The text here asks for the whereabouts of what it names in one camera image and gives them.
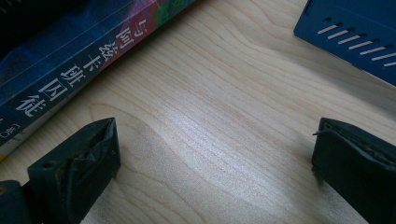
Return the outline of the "blue file rack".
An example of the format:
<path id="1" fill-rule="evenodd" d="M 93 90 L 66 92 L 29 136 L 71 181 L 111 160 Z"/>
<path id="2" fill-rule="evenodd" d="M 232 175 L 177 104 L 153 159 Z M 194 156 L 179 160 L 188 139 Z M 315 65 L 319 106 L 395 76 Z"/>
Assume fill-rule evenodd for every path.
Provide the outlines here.
<path id="1" fill-rule="evenodd" d="M 294 34 L 396 87 L 396 0 L 308 0 Z"/>

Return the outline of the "black book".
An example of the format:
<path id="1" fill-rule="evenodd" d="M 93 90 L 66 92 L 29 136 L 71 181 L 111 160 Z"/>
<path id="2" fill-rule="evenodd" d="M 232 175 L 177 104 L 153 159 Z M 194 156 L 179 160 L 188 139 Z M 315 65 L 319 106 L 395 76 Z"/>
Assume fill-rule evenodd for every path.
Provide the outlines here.
<path id="1" fill-rule="evenodd" d="M 0 59 L 86 0 L 0 0 Z"/>

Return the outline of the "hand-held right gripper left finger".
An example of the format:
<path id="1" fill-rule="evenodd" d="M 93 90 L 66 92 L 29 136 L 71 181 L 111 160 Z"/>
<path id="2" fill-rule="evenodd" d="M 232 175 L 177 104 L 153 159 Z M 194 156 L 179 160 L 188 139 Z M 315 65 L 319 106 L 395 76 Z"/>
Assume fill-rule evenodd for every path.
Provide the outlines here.
<path id="1" fill-rule="evenodd" d="M 120 169 L 113 118 L 90 123 L 28 168 L 41 224 L 79 224 Z"/>

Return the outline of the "teal cover book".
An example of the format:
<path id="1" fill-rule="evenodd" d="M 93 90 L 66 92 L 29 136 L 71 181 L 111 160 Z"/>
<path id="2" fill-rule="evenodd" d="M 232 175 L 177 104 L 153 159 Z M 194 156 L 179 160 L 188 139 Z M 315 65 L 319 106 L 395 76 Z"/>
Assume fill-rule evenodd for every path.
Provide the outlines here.
<path id="1" fill-rule="evenodd" d="M 0 60 L 0 146 L 195 0 L 88 0 Z"/>

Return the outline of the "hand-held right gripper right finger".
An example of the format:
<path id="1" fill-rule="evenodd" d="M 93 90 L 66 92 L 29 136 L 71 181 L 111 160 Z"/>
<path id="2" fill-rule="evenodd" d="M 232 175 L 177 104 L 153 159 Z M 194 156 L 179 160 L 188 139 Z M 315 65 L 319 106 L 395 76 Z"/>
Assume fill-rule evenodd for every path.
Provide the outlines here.
<path id="1" fill-rule="evenodd" d="M 336 119 L 316 136 L 313 172 L 369 224 L 396 224 L 396 146 Z"/>

